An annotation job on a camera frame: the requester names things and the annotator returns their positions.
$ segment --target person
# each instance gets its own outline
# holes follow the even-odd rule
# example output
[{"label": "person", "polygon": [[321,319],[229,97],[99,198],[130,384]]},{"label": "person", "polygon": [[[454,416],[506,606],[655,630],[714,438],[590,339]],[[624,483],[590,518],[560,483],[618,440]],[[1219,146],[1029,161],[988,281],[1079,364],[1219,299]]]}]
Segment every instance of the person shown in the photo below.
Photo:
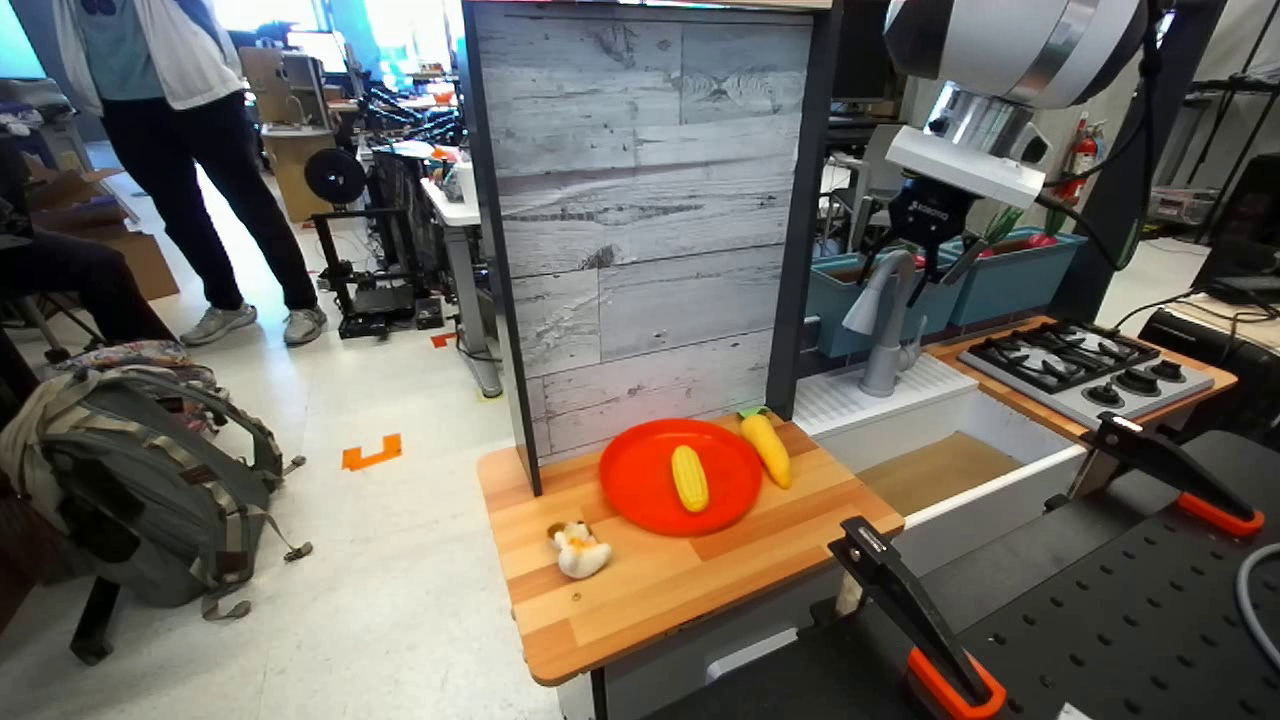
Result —
[{"label": "person", "polygon": [[259,175],[239,60],[208,6],[58,0],[53,14],[74,101],[105,121],[123,173],[155,200],[163,232],[203,281],[208,313],[182,339],[201,348],[257,324],[203,209],[201,166],[285,288],[285,346],[313,346],[325,313],[306,254]]},{"label": "person", "polygon": [[0,135],[0,292],[77,292],[110,346],[173,339],[122,254],[43,232],[30,211],[30,166]]}]

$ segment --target gray backpack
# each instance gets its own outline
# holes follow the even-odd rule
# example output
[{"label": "gray backpack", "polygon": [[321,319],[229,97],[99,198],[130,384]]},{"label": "gray backpack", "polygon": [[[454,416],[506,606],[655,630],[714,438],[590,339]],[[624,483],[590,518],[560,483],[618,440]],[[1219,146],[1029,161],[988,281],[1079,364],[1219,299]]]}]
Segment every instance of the gray backpack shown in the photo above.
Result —
[{"label": "gray backpack", "polygon": [[173,610],[203,597],[208,621],[250,618],[243,600],[225,612],[220,597],[252,582],[288,468],[276,438],[208,367],[155,348],[94,353],[43,379],[0,431],[0,472],[137,600]]}]

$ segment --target red plate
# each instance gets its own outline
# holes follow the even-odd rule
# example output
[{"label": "red plate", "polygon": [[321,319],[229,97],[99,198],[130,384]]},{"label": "red plate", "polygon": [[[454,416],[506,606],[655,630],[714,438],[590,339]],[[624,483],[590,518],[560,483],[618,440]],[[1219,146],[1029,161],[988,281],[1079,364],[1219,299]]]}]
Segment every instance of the red plate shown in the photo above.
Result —
[{"label": "red plate", "polygon": [[[698,450],[707,472],[707,509],[689,513],[672,483],[678,445]],[[737,523],[761,495],[764,465],[757,450],[720,426],[652,419],[618,438],[599,456],[606,504],[665,537],[706,537]]]}]

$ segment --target sneaker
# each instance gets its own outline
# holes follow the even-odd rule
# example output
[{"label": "sneaker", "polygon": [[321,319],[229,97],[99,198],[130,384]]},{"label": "sneaker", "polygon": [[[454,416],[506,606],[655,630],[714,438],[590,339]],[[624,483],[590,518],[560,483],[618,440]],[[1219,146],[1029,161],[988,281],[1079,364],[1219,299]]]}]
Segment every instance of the sneaker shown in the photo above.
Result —
[{"label": "sneaker", "polygon": [[235,330],[250,330],[257,319],[257,308],[252,306],[239,306],[239,308],[208,308],[203,315],[201,315],[201,324],[197,330],[187,330],[182,339],[187,346],[187,348],[203,348],[203,346],[218,346],[218,339],[225,339],[225,338],[233,338]]},{"label": "sneaker", "polygon": [[329,315],[321,308],[297,308],[285,315],[285,346],[302,348],[325,332]]}]

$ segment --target orange object on floor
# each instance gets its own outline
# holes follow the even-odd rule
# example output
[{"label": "orange object on floor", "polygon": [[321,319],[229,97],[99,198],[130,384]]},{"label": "orange object on floor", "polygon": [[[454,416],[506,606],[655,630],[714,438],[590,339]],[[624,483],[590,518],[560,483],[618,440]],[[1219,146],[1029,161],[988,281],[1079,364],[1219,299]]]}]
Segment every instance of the orange object on floor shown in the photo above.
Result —
[{"label": "orange object on floor", "polygon": [[[672,453],[698,450],[707,509],[689,513],[672,483]],[[652,419],[618,438],[599,456],[606,504],[659,537],[706,537],[737,523],[761,495],[764,465],[749,440],[706,419]]]},{"label": "orange object on floor", "polygon": [[402,431],[383,438],[383,450],[363,456],[363,450],[345,450],[345,468],[363,472],[372,465],[395,462],[405,453]]}]

